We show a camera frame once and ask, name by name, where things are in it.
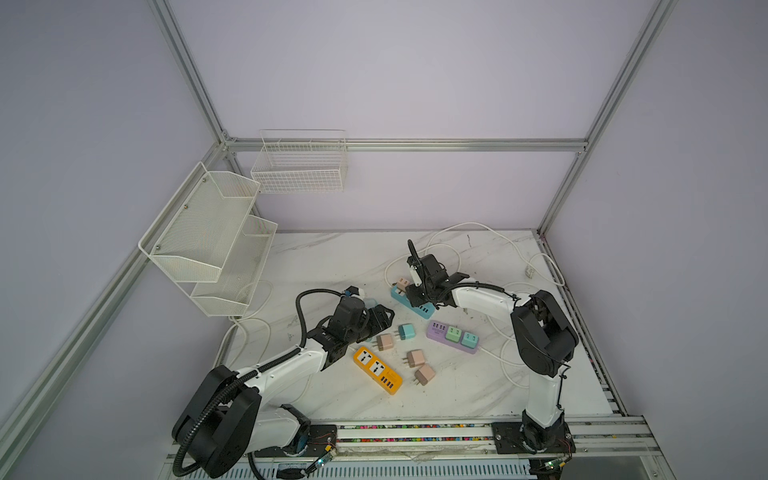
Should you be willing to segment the mint charger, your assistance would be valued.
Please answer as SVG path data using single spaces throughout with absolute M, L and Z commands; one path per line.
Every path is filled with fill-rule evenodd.
M 401 324 L 397 328 L 398 336 L 401 340 L 410 340 L 416 336 L 416 330 L 413 324 Z

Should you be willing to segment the purple power strip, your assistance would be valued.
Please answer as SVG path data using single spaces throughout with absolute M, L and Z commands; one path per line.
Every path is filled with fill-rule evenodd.
M 439 321 L 428 323 L 426 336 L 437 343 L 469 354 L 475 354 L 479 347 L 479 337 L 476 334 Z

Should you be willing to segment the orange power strip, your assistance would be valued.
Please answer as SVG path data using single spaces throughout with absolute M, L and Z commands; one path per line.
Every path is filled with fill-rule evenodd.
M 360 347 L 353 355 L 354 363 L 389 395 L 395 395 L 403 384 L 402 377 L 367 347 Z

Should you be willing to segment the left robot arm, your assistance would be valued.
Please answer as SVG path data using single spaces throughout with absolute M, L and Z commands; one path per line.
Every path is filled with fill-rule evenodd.
M 309 328 L 302 301 L 312 293 L 303 291 L 295 299 L 300 326 L 295 347 L 254 366 L 219 365 L 208 372 L 172 429 L 178 445 L 174 476 L 202 470 L 218 478 L 243 456 L 275 449 L 299 456 L 310 446 L 310 419 L 275 399 L 299 380 L 328 369 L 350 345 L 389 329 L 395 318 L 392 309 L 349 287 L 331 293 L 338 300 L 334 312 Z

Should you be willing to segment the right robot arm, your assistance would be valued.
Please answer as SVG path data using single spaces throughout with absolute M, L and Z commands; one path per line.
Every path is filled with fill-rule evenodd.
M 425 303 L 474 310 L 508 320 L 518 355 L 530 371 L 528 400 L 522 412 L 522 444 L 543 452 L 565 439 L 562 383 L 573 359 L 578 335 L 555 297 L 546 290 L 513 293 L 462 272 L 448 273 L 434 255 L 412 250 L 407 258 L 412 283 L 406 297 L 413 307 Z

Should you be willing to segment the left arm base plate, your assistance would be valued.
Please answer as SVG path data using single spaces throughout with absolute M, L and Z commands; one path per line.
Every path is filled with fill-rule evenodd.
M 288 446 L 272 446 L 253 453 L 256 458 L 315 458 L 325 452 L 327 446 L 335 445 L 338 437 L 338 427 L 332 424 L 311 425 L 298 439 Z

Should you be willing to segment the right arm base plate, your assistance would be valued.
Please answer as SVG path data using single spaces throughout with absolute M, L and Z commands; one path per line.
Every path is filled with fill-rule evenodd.
M 573 454 L 575 443 L 567 423 L 558 419 L 549 427 L 535 422 L 494 422 L 492 439 L 498 454 Z

